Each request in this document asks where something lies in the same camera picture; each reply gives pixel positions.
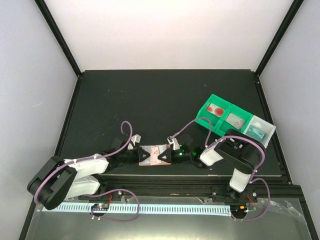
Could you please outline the pink leather card holder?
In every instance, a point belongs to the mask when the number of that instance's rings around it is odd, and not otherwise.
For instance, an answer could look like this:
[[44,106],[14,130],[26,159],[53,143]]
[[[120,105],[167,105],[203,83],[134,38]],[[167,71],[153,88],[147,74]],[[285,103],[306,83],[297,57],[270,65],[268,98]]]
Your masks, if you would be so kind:
[[145,166],[165,166],[172,163],[171,146],[161,145],[142,145],[138,148],[138,165]]

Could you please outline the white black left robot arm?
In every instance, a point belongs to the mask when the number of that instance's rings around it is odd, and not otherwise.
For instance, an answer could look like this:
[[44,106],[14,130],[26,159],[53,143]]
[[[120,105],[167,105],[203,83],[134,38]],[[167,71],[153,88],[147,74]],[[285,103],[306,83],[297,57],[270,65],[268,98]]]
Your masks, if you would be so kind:
[[92,195],[103,199],[108,192],[97,175],[139,162],[138,148],[141,136],[135,134],[128,144],[124,135],[113,142],[112,148],[96,153],[84,160],[51,157],[27,185],[27,191],[36,197],[35,202],[47,210],[53,210],[63,201]]

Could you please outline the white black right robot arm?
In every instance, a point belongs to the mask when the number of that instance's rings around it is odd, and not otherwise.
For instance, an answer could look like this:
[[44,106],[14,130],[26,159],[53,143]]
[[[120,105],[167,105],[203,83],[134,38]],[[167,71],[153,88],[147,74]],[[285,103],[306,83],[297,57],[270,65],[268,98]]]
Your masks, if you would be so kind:
[[228,198],[240,201],[245,188],[266,157],[266,149],[258,140],[234,129],[212,144],[201,147],[188,134],[181,137],[170,136],[166,146],[155,146],[151,150],[151,162],[162,161],[167,164],[192,162],[200,169],[208,168],[225,161],[233,166],[233,172],[227,189]]

